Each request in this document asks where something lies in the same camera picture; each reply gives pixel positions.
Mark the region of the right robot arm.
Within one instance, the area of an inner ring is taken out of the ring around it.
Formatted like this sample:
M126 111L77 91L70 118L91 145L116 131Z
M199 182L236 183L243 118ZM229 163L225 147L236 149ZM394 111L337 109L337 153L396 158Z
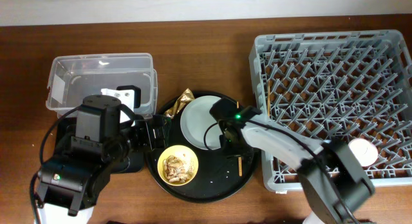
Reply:
M227 98L219 99L209 113L221 129L222 144L260 149L297 173L312 210L305 223L357 223L353 213L375 194L346 142L300 135L258 108L237 107Z

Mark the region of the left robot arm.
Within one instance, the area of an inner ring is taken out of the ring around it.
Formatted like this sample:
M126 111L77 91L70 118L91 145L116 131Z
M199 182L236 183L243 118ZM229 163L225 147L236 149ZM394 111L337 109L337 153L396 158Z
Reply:
M51 158L40 159L30 182L35 223L52 220L57 208L87 223L112 174L141 171L144 155L167 145L170 118L144 118L115 97L90 95L72 111L75 128L58 140Z

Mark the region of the wooden chopstick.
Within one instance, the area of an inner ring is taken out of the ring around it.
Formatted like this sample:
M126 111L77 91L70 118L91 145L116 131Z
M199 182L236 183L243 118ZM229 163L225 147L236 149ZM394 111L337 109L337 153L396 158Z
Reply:
M239 109L239 102L238 101L236 102L236 108ZM243 176L242 157L241 156L238 157L238 175L239 175L239 177Z
M270 118L270 81L267 80L267 115Z

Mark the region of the pink cup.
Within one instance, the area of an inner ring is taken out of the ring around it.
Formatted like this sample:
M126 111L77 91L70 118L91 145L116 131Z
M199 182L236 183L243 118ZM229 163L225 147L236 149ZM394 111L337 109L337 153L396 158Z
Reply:
M348 147L362 167L370 166L378 159L378 149L366 139L355 138L348 143Z

